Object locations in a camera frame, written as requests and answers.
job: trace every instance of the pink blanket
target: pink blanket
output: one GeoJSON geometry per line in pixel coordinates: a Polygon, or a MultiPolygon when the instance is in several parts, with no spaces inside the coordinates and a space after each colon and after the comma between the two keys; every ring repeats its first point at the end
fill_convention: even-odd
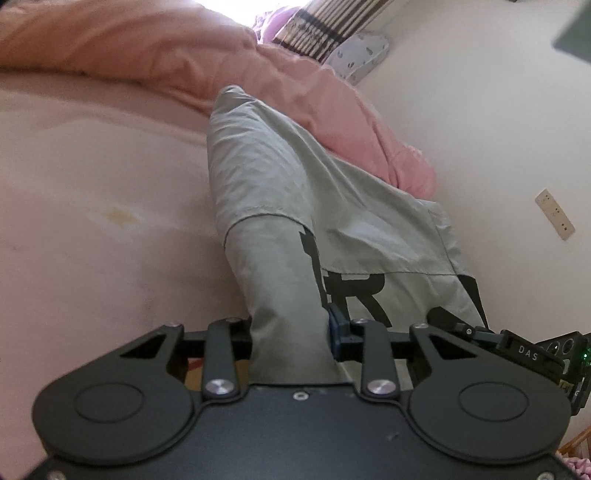
{"type": "Polygon", "coordinates": [[[435,173],[332,70],[194,0],[47,1],[0,10],[0,66],[134,80],[209,114],[240,85],[309,130],[339,157],[428,198],[435,173]]]}

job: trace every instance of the striped curtain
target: striped curtain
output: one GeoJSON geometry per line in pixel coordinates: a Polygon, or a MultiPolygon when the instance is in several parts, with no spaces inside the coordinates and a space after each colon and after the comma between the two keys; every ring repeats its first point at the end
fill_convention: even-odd
{"type": "Polygon", "coordinates": [[[351,35],[367,26],[392,0],[313,0],[273,39],[323,63],[351,35]]]}

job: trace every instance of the white wall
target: white wall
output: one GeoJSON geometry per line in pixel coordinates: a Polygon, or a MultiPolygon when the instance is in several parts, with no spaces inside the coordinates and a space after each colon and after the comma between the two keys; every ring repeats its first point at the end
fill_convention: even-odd
{"type": "MultiPolygon", "coordinates": [[[[591,331],[591,64],[552,47],[582,0],[411,0],[360,85],[439,174],[491,326],[591,331]],[[534,203],[548,188],[563,242],[534,203]]],[[[591,424],[591,403],[567,437],[591,424]]]]}

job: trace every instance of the wall switch plate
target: wall switch plate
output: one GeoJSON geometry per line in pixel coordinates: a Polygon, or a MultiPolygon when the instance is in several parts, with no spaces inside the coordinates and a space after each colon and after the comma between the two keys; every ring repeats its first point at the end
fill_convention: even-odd
{"type": "Polygon", "coordinates": [[[573,224],[547,189],[535,198],[535,202],[542,209],[548,220],[550,220],[550,223],[554,226],[554,229],[562,240],[566,240],[574,233],[573,224]]]}

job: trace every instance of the black circular pad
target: black circular pad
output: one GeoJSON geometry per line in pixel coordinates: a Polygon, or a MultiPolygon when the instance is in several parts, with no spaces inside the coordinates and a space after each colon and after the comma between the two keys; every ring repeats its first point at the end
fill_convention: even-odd
{"type": "Polygon", "coordinates": [[[509,421],[526,411],[529,401],[519,389],[504,383],[483,382],[470,385],[460,393],[462,409],[484,421],[509,421]],[[490,398],[502,401],[490,402],[490,398]]]}
{"type": "Polygon", "coordinates": [[[413,391],[410,414],[443,451],[473,463],[511,464],[556,449],[570,404],[550,380],[491,353],[434,366],[413,391]]]}
{"type": "Polygon", "coordinates": [[[185,386],[150,362],[97,361],[54,381],[33,406],[48,453],[89,465],[138,462],[167,448],[193,413],[185,386]]]}
{"type": "Polygon", "coordinates": [[[104,383],[80,392],[74,407],[86,420],[116,423],[135,415],[143,403],[144,395],[137,388],[123,383],[104,383]]]}

